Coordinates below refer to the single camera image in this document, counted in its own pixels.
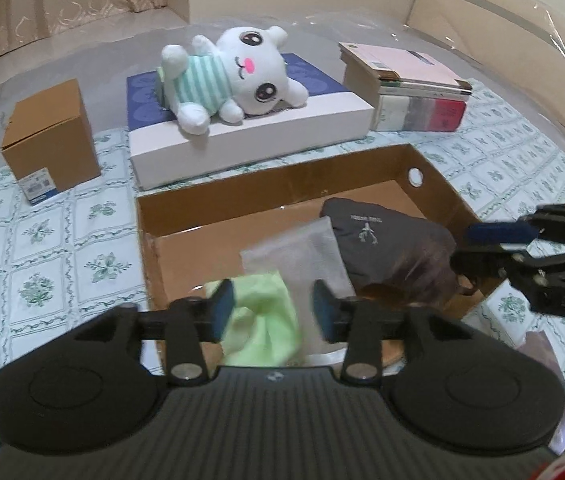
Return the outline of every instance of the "plush toy eye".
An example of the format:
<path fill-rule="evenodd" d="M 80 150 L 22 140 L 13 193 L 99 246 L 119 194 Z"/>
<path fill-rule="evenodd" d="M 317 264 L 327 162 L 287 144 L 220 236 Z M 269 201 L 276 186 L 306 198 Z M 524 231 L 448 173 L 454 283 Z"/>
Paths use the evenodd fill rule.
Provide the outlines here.
<path fill-rule="evenodd" d="M 262 36 L 257 32 L 244 32 L 240 35 L 240 41 L 249 46 L 258 46 L 262 44 Z"/>
<path fill-rule="evenodd" d="M 254 97 L 256 98 L 256 101 L 266 103 L 274 99 L 276 97 L 276 93 L 277 90 L 274 85 L 271 83 L 262 83 L 262 85 L 256 89 Z"/>

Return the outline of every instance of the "barcode label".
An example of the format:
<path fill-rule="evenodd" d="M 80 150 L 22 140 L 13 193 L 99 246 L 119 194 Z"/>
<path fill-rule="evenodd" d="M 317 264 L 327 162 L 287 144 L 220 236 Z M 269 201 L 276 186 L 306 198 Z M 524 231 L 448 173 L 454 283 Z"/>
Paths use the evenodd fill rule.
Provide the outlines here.
<path fill-rule="evenodd" d="M 29 186 L 27 188 L 27 193 L 38 193 L 42 189 L 42 184 L 34 184 L 33 186 Z"/>
<path fill-rule="evenodd" d="M 27 200 L 32 203 L 40 202 L 40 200 L 48 198 L 48 194 L 51 191 L 53 191 L 54 194 L 56 193 L 56 184 L 51 178 L 47 168 L 34 171 L 32 174 L 21 178 L 18 180 L 18 184 L 20 185 L 24 195 L 27 197 Z"/>

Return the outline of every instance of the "screw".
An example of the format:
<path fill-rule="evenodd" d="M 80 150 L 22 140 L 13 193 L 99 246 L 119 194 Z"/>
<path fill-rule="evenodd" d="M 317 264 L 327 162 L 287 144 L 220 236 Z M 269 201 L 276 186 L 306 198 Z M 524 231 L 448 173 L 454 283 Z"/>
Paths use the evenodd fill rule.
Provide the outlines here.
<path fill-rule="evenodd" d="M 347 375 L 360 380 L 373 379 L 378 374 L 378 368 L 367 363 L 355 363 L 347 367 Z"/>
<path fill-rule="evenodd" d="M 194 363 L 181 363 L 171 368 L 171 374 L 183 381 L 191 381 L 202 375 L 202 368 Z"/>
<path fill-rule="evenodd" d="M 536 285 L 540 285 L 540 286 L 547 286 L 549 285 L 549 282 L 547 281 L 547 278 L 545 278 L 544 276 L 541 276 L 539 274 L 535 275 L 533 277 L 534 282 L 536 283 Z"/>

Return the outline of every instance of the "white plastic bag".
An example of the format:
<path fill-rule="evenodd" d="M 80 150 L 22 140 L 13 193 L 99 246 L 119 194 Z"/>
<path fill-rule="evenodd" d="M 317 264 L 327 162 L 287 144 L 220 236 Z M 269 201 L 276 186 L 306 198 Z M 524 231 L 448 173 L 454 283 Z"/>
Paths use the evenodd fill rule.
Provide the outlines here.
<path fill-rule="evenodd" d="M 280 272 L 303 333 L 301 362 L 306 365 L 341 363 L 345 344 L 328 344 L 323 340 L 312 301 L 316 280 L 323 280 L 337 298 L 355 295 L 329 217 L 269 238 L 240 255 L 246 274 Z"/>

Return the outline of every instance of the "hand hole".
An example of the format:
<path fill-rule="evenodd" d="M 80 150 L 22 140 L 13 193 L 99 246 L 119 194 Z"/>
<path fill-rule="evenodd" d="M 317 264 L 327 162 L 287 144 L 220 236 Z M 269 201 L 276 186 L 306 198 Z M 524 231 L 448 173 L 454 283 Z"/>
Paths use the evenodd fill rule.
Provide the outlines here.
<path fill-rule="evenodd" d="M 423 172 L 418 168 L 411 168 L 407 171 L 407 179 L 414 187 L 421 187 L 423 184 Z"/>

